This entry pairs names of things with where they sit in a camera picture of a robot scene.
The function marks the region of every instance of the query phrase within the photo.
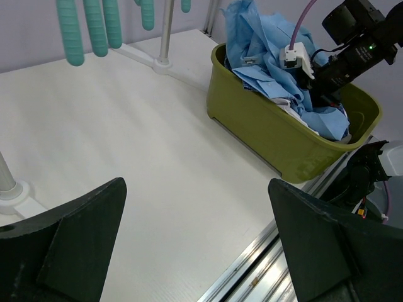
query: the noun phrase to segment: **laundry basket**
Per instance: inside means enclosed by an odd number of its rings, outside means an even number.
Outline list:
[[[225,44],[212,52],[213,73],[207,110],[235,136],[269,162],[292,183],[313,179],[345,152],[363,145],[379,122],[376,100],[349,84],[341,90],[350,120],[349,144],[330,142],[316,135],[257,92],[246,91],[240,79],[224,67]]]

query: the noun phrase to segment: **folded clothing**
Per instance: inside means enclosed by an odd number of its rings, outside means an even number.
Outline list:
[[[341,140],[348,134],[349,121],[343,108],[313,108],[309,92],[298,87],[293,71],[280,68],[280,50],[290,44],[293,23],[278,13],[260,16],[253,0],[236,0],[223,12],[229,65],[249,85],[248,90],[253,88],[270,99],[292,100],[291,108],[324,138]],[[301,27],[297,42],[304,43],[311,56],[317,50],[305,28]],[[319,53],[315,61],[324,65],[328,58]]]

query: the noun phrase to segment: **pole base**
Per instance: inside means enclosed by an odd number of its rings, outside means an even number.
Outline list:
[[[46,212],[47,209],[30,196],[30,191],[27,182],[17,181],[12,190],[0,194],[0,214],[17,214],[25,219]]]

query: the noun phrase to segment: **white plastic bracket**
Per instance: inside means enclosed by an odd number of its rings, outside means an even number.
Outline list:
[[[0,194],[0,213],[17,214],[22,219],[46,212],[46,208],[30,196],[30,185],[25,181],[16,181],[14,188]]]
[[[289,67],[287,63],[295,62],[292,67]],[[305,45],[300,42],[294,44],[294,49],[290,50],[290,46],[286,46],[280,52],[280,64],[282,69],[294,69],[302,67],[302,70],[314,80],[314,70],[310,64],[310,58],[305,49]]]

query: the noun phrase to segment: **gray wall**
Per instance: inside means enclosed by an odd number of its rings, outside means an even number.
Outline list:
[[[226,8],[232,0],[222,0],[221,7]],[[324,48],[333,49],[334,42],[322,27],[322,20],[343,0],[320,0],[308,14],[303,25],[308,28],[315,41]],[[386,15],[401,0],[370,0]],[[261,14],[280,12],[286,19],[297,22],[309,0],[255,0]],[[226,41],[224,17],[217,14],[212,36],[217,42]],[[382,62],[359,77],[355,84],[369,92],[382,105],[383,119],[374,131],[379,139],[403,140],[403,50],[397,55],[393,66]]]
[[[0,72],[20,69],[64,58],[56,0],[1,0],[0,1]],[[141,26],[140,8],[134,0],[118,0],[125,43],[161,35],[165,0],[154,0],[156,25],[152,31]],[[173,32],[202,29],[207,17],[208,0],[192,0],[188,14],[181,11],[176,0]],[[82,39],[87,52],[91,51],[82,1],[76,0],[82,28]]]

